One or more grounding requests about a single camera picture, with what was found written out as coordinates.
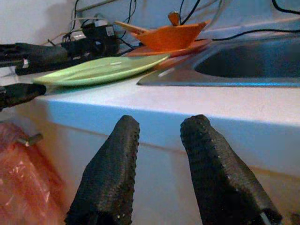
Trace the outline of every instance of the sink basin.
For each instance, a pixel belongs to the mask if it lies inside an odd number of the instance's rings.
[[[141,85],[300,87],[300,36],[215,42]]]

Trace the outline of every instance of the light green dish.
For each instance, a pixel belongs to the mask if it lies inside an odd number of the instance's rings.
[[[32,81],[39,84],[59,86],[108,83],[141,73],[168,57],[168,54],[162,54],[146,57],[101,58],[34,78]]]

